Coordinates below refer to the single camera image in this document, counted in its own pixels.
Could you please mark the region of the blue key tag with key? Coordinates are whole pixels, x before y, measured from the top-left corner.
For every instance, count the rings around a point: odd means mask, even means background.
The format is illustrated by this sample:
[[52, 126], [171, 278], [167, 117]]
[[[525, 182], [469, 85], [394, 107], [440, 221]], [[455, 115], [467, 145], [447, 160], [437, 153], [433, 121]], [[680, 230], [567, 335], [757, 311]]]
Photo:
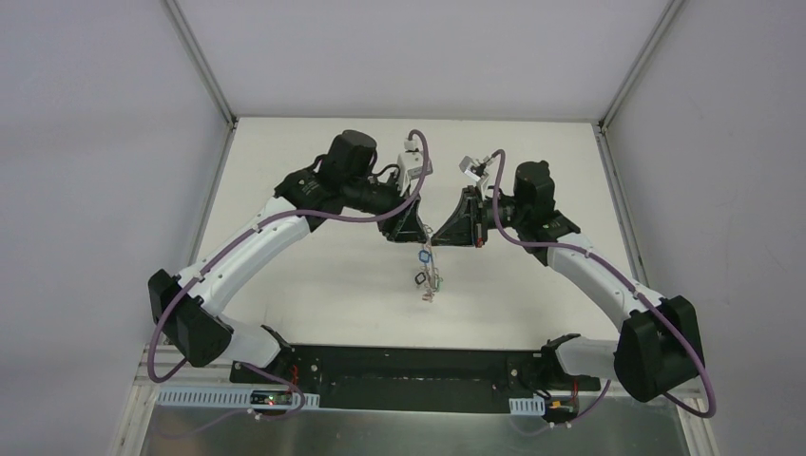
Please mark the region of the blue key tag with key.
[[418, 252], [418, 260], [423, 264], [429, 264], [432, 261], [432, 253], [425, 249], [421, 249]]

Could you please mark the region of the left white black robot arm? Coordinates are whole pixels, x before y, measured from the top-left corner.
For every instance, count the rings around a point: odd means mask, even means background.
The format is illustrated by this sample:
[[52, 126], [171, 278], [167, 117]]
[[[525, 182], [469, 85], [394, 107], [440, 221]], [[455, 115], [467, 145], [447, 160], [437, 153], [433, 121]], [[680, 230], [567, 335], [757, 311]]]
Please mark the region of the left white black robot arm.
[[352, 129], [341, 132], [311, 165], [288, 174], [213, 253], [176, 274], [157, 271], [147, 281], [157, 333], [194, 368], [226, 359], [253, 365], [267, 384], [282, 382], [290, 359], [280, 352], [279, 337], [224, 310], [269, 261], [327, 220], [373, 223], [393, 243], [426, 242], [417, 214], [424, 178], [432, 172], [425, 136], [418, 130], [408, 134], [386, 180], [374, 171], [376, 160], [375, 139]]

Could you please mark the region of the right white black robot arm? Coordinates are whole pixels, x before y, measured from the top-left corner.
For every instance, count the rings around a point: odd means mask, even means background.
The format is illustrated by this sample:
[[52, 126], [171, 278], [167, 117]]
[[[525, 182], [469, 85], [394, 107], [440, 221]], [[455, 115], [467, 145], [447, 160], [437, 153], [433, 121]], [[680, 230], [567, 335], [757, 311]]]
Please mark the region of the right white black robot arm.
[[557, 209], [546, 161], [519, 164], [510, 195], [489, 182], [491, 164], [490, 158], [460, 162], [472, 183], [432, 244], [480, 248], [492, 231], [513, 229], [516, 245], [573, 283], [619, 333], [615, 341], [568, 334], [546, 343], [549, 357], [539, 365], [544, 384], [560, 390], [581, 375], [616, 380], [634, 399], [647, 402], [698, 377], [704, 356], [693, 304], [626, 277], [598, 253]]

